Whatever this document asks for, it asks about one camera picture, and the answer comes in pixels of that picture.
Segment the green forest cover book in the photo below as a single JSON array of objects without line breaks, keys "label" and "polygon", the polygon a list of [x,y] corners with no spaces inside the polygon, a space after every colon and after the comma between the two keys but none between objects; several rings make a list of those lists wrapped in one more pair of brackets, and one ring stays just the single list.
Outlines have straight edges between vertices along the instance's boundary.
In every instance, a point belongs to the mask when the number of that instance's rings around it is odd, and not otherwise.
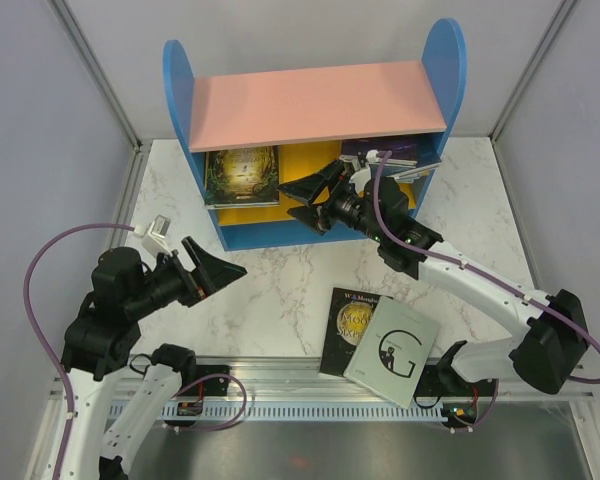
[{"label": "green forest cover book", "polygon": [[278,205],[279,179],[275,146],[207,152],[205,206],[226,209]]}]

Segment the teal ocean cover book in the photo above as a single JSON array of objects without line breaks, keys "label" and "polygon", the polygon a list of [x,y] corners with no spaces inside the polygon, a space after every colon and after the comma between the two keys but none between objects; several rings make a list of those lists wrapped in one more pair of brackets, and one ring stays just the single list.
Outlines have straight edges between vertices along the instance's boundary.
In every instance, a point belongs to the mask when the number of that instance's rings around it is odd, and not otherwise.
[{"label": "teal ocean cover book", "polygon": [[393,173],[393,174],[391,174],[391,177],[392,177],[392,175],[405,175],[405,174],[410,175],[410,174],[415,174],[417,172],[429,172],[432,170],[436,170],[437,168],[438,168],[437,164],[427,165],[427,166],[423,166],[420,168],[414,168],[414,169],[406,170],[406,171],[399,172],[399,173]]}]

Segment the purple Robinson Crusoe book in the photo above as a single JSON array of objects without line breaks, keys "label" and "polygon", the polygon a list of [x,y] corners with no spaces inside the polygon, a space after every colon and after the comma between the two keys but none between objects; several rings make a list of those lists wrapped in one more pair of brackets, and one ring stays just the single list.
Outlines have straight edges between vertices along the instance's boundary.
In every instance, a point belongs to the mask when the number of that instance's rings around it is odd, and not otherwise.
[{"label": "purple Robinson Crusoe book", "polygon": [[341,144],[339,159],[343,161],[357,159],[363,156],[371,161],[381,159],[387,151],[391,151],[390,159],[398,161],[416,161],[418,158],[418,145],[409,139],[351,139]]}]

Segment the black W.S. book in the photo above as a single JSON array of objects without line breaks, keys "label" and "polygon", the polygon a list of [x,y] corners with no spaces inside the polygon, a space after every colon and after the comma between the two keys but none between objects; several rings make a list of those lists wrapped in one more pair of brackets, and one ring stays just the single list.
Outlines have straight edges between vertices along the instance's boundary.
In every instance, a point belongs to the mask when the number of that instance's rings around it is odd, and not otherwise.
[{"label": "black W.S. book", "polygon": [[342,377],[381,296],[334,287],[318,373]]}]

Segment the dark navy book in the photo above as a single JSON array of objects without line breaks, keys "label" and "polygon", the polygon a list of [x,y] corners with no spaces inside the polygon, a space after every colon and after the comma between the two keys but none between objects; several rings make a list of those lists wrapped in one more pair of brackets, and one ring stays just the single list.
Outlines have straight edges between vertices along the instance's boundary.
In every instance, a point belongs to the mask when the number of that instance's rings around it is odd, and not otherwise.
[{"label": "dark navy book", "polygon": [[394,162],[394,161],[388,161],[385,166],[384,169],[388,170],[390,172],[403,172],[406,170],[410,170],[410,169],[414,169],[414,168],[420,168],[423,166],[427,166],[427,165],[434,165],[437,164],[438,166],[441,164],[441,160],[440,159],[434,159],[433,161],[421,161],[421,162]]}]

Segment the grey book with letter G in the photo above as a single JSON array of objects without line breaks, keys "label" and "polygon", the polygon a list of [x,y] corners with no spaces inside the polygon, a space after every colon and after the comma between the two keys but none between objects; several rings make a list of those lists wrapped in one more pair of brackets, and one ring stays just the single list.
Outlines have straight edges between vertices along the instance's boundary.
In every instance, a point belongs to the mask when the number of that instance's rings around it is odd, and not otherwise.
[{"label": "grey book with letter G", "polygon": [[388,297],[380,299],[344,377],[408,408],[440,324]]}]

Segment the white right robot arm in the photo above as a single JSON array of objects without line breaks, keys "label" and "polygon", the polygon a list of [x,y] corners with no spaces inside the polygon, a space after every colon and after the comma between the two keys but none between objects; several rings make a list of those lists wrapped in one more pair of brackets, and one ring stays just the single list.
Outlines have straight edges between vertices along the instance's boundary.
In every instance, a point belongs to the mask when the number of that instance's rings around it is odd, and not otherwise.
[{"label": "white right robot arm", "polygon": [[589,348],[580,299],[527,289],[474,263],[409,214],[409,198],[391,177],[375,175],[362,192],[348,166],[335,160],[318,172],[279,185],[297,201],[288,213],[319,235],[341,223],[377,244],[398,273],[435,285],[508,331],[487,343],[455,342],[436,364],[438,385],[451,394],[484,380],[520,379],[555,395]]}]

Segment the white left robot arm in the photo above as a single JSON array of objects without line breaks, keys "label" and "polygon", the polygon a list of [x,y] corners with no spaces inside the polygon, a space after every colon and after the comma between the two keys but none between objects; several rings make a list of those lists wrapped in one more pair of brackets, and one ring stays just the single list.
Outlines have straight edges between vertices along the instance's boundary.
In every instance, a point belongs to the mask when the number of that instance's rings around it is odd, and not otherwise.
[{"label": "white left robot arm", "polygon": [[102,254],[91,275],[92,290],[64,336],[61,365],[71,381],[67,393],[70,433],[60,440],[56,479],[125,479],[164,405],[191,393],[199,381],[193,351],[172,344],[157,348],[129,404],[107,422],[116,385],[140,338],[139,323],[178,302],[192,307],[246,275],[192,238],[182,244],[193,261],[186,270],[176,251],[160,251],[145,269],[140,253],[117,247]]}]

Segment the blue pink yellow bookshelf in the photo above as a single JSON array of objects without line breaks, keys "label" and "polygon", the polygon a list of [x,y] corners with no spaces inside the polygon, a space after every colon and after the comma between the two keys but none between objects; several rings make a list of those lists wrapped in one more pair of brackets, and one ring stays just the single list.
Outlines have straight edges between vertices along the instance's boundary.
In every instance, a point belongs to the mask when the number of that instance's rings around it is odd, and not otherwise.
[{"label": "blue pink yellow bookshelf", "polygon": [[317,171],[345,139],[406,136],[422,164],[440,158],[467,80],[459,23],[438,20],[419,60],[196,77],[168,41],[162,73],[169,115],[198,185],[218,150],[274,146],[280,177]]}]

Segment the light blue book with barcode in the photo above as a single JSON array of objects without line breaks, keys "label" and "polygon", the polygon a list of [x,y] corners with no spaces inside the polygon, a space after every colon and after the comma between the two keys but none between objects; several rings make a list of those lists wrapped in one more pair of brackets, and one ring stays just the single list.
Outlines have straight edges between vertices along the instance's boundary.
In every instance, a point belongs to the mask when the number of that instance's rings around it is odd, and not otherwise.
[{"label": "light blue book with barcode", "polygon": [[426,177],[428,176],[429,173],[428,172],[417,172],[415,174],[410,174],[410,175],[392,175],[392,178],[398,182],[398,183],[413,183],[414,181],[422,178],[422,177]]}]

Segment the aluminium frame rail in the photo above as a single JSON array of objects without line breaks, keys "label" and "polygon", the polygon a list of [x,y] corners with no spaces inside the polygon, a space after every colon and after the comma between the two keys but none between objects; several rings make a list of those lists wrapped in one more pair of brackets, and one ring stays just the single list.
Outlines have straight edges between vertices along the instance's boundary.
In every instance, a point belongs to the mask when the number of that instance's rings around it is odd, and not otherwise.
[{"label": "aluminium frame rail", "polygon": [[[366,401],[376,400],[369,390],[342,377],[318,372],[320,360],[316,357],[218,357],[201,356],[197,359],[198,373],[204,375],[218,369],[236,377],[255,400],[271,401]],[[416,388],[419,400],[472,399],[481,401],[497,398],[503,402],[591,401],[592,389],[577,383],[566,384],[560,393],[541,393],[520,380],[495,383],[486,380],[471,387],[458,386],[447,389],[439,380],[433,365],[428,365]]]}]

